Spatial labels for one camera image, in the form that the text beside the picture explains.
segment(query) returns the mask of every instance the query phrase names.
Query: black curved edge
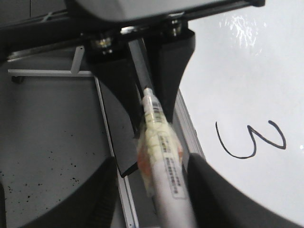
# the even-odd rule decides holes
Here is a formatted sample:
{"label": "black curved edge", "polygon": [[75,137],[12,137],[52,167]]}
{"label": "black curved edge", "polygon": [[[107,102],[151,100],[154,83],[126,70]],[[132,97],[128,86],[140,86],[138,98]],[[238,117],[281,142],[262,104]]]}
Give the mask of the black curved edge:
{"label": "black curved edge", "polygon": [[[114,188],[118,191],[115,183],[117,176],[117,167],[113,157],[106,159],[97,171],[70,197],[53,208],[48,213],[38,219],[22,226],[22,228],[90,228],[93,220],[96,218],[96,213],[103,211],[106,213],[107,221],[103,222],[103,226],[109,227],[111,224],[115,198],[110,198],[109,189]],[[100,209],[101,202],[106,202],[104,197],[107,197],[107,207]]]}
{"label": "black curved edge", "polygon": [[198,154],[190,154],[188,188],[200,228],[300,228],[245,196]]}
{"label": "black curved edge", "polygon": [[266,2],[266,0],[246,0],[246,1],[248,1],[250,5],[256,7],[265,6],[265,2]]}
{"label": "black curved edge", "polygon": [[0,228],[6,228],[5,194],[4,187],[0,182]]}

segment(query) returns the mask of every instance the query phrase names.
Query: black rubber part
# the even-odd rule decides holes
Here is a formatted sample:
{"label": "black rubber part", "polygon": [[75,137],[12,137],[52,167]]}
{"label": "black rubber part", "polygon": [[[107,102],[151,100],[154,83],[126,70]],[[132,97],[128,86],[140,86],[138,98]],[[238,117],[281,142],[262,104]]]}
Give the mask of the black rubber part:
{"label": "black rubber part", "polygon": [[245,196],[198,154],[189,158],[188,188],[200,228],[300,228]]}
{"label": "black rubber part", "polygon": [[184,70],[194,52],[195,33],[183,29],[177,37],[164,34],[144,39],[155,95],[168,122],[172,123],[176,95]]}

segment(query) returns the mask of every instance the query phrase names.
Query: metal bar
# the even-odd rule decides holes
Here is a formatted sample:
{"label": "metal bar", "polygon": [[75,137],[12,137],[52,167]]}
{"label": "metal bar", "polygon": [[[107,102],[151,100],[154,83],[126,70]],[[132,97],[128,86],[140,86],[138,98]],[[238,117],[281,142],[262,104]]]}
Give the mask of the metal bar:
{"label": "metal bar", "polygon": [[[97,77],[95,77],[95,84],[96,84],[96,88],[97,88],[101,111],[102,111],[103,118],[104,118],[104,124],[105,124],[104,126],[106,129],[106,134],[107,134],[107,138],[109,141],[111,155],[114,156],[112,139],[110,136],[110,129],[109,129],[109,125],[107,122],[105,106],[104,106],[104,102],[103,102],[103,97],[102,97],[102,93],[101,93],[99,80]],[[136,210],[135,210],[135,205],[134,205],[128,177],[122,178],[119,174],[118,169],[117,169],[117,176],[118,176],[119,195],[120,195],[120,200],[121,200],[122,207],[123,207],[123,212],[124,212],[123,215],[124,215],[126,227],[127,228],[139,228],[138,218],[137,218],[137,214],[136,214]]]}
{"label": "metal bar", "polygon": [[73,58],[73,63],[72,63],[72,66],[71,66],[71,73],[72,74],[77,74],[79,72],[81,61],[82,61],[82,58],[84,56],[84,53],[85,53],[84,46],[76,47],[74,58]]}
{"label": "metal bar", "polygon": [[138,75],[138,80],[141,87],[141,95],[143,96],[143,90],[145,87],[149,87],[153,90],[153,84],[149,75],[149,70],[145,58],[143,56],[142,48],[140,44],[143,43],[143,40],[134,40],[129,42],[129,48],[132,55],[132,59],[135,65],[135,69]]}
{"label": "metal bar", "polygon": [[29,70],[29,69],[8,69],[12,76],[35,76],[35,77],[92,77],[91,71],[79,71],[72,74],[70,70]]}
{"label": "metal bar", "polygon": [[73,47],[73,46],[79,46],[82,45],[84,42],[84,38],[75,38],[75,39],[70,39],[70,40],[65,40],[53,44],[48,44],[44,46],[39,46],[39,47],[33,47],[29,49],[24,49],[20,51],[14,51],[9,54],[7,57],[8,62],[13,62],[16,60],[20,60],[29,56],[33,56],[36,54],[52,51],[52,50],[57,50],[57,49],[62,49],[62,48],[67,48],[67,47]]}
{"label": "metal bar", "polygon": [[[178,91],[176,96],[175,113],[180,123],[183,136],[185,138],[186,144],[189,149],[189,153],[198,153],[200,156],[202,156],[205,159],[203,150],[200,146],[198,136],[194,129],[193,123],[190,119],[186,104],[184,102],[184,99],[182,98],[180,90]],[[184,158],[183,161],[186,170],[188,167],[188,159],[189,156],[186,157],[186,159]]]}

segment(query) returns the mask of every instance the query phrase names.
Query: metal rod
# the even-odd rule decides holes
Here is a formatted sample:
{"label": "metal rod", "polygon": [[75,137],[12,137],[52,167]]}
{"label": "metal rod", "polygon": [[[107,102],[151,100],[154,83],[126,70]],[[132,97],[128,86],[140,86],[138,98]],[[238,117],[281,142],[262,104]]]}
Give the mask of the metal rod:
{"label": "metal rod", "polygon": [[129,48],[137,72],[137,76],[140,84],[140,93],[142,96],[145,87],[149,87],[150,89],[154,90],[147,66],[148,63],[145,61],[145,57],[143,55],[143,50],[142,50],[143,47],[144,44],[142,39],[129,42]]}
{"label": "metal rod", "polygon": [[84,46],[76,47],[74,58],[73,58],[73,63],[72,63],[72,67],[71,67],[72,74],[77,74],[79,72],[84,53],[85,53]]}
{"label": "metal rod", "polygon": [[52,51],[52,50],[56,50],[56,49],[67,48],[67,47],[79,46],[79,45],[82,45],[84,41],[85,41],[84,38],[76,38],[76,39],[61,41],[58,43],[48,44],[48,45],[44,45],[44,46],[40,46],[40,47],[33,47],[30,49],[15,51],[15,52],[12,52],[7,57],[7,61],[13,62],[13,61],[20,60],[25,57],[33,56],[33,55],[36,55],[39,53],[44,53],[44,52],[48,52],[48,51]]}
{"label": "metal rod", "polygon": [[30,69],[8,69],[12,76],[26,77],[92,77],[91,71],[79,71],[72,73],[70,70],[30,70]]}

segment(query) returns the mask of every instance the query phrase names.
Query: metal frame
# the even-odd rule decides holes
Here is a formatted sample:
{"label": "metal frame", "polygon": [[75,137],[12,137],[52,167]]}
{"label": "metal frame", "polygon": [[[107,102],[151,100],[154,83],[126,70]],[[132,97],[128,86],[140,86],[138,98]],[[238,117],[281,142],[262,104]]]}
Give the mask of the metal frame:
{"label": "metal frame", "polygon": [[[139,53],[139,43],[138,41],[133,41],[130,43],[130,50],[133,54],[133,58],[136,57],[135,52],[137,52],[137,56],[143,57],[142,53]],[[107,138],[109,141],[109,147],[111,155],[114,156],[114,150],[112,145],[112,139],[110,136],[110,129],[106,117],[106,111],[102,96],[102,91],[100,87],[100,82],[97,77],[95,77],[90,71],[80,71],[80,65],[83,59],[84,55],[84,48],[83,46],[78,46],[75,50],[71,70],[29,70],[29,69],[8,69],[8,74],[11,76],[36,76],[36,77],[94,77],[97,94],[99,98],[99,103],[104,119],[105,129]],[[144,64],[144,61],[139,61],[136,59],[135,61],[135,67],[137,70],[137,73],[139,75],[139,78],[141,80],[144,79],[148,74],[147,66]],[[201,149],[199,140],[197,138],[195,129],[193,127],[193,124],[191,122],[190,116],[188,114],[186,105],[184,103],[184,100],[182,98],[181,92],[178,91],[177,97],[176,97],[176,104],[175,104],[175,113],[178,117],[178,122],[180,123],[183,137],[185,138],[186,144],[188,146],[188,149],[191,153],[198,153],[204,158],[203,151]],[[186,160],[184,160],[185,167],[188,163],[188,157],[186,157]],[[119,188],[119,195],[121,199],[121,204],[123,207],[123,215],[125,219],[126,228],[140,228],[139,222],[136,214],[136,209],[133,201],[132,191],[130,188],[130,183],[128,177],[122,178],[120,176],[119,171],[117,170],[117,176],[118,176],[118,188]]]}
{"label": "metal frame", "polygon": [[8,69],[12,76],[36,76],[36,77],[92,77],[89,70],[80,70],[81,61],[85,49],[83,46],[76,47],[72,66],[70,70],[30,70],[30,69]]}

